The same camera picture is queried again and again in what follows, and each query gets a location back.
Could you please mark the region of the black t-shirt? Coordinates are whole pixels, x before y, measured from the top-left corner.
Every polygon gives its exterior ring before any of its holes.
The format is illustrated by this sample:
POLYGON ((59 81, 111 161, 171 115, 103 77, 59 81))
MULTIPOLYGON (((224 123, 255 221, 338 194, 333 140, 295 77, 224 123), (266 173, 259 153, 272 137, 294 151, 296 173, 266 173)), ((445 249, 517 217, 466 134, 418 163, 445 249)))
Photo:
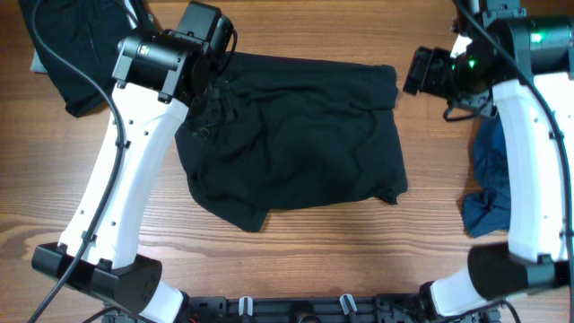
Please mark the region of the black t-shirt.
POLYGON ((393 205, 408 188, 394 120, 396 70, 238 53, 230 82, 229 133, 176 133, 191 197, 243 231, 274 209, 372 197, 393 205))

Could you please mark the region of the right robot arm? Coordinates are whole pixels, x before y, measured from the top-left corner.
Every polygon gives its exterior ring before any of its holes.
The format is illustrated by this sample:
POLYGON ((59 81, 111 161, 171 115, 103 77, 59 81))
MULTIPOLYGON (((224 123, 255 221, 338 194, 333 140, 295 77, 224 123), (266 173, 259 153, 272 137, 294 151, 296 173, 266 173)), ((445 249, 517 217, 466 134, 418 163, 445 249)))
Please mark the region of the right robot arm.
POLYGON ((427 283, 420 320, 448 322, 573 285, 573 20, 517 1, 459 1, 451 50, 419 48, 404 90, 470 116, 495 110, 505 135, 509 236, 427 283))

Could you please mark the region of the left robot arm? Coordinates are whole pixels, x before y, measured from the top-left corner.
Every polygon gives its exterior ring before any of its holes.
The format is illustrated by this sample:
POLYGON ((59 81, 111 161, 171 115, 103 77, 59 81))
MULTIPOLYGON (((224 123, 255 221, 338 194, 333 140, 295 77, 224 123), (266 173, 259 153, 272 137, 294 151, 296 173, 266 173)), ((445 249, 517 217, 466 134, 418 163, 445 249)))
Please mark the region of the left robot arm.
POLYGON ((120 40, 104 98, 107 132, 83 199, 56 242, 31 265, 110 310, 152 322, 188 322, 187 295, 161 278, 161 262, 138 252, 144 208, 171 140, 228 65, 237 33, 217 7, 191 2, 177 28, 135 28, 120 40))

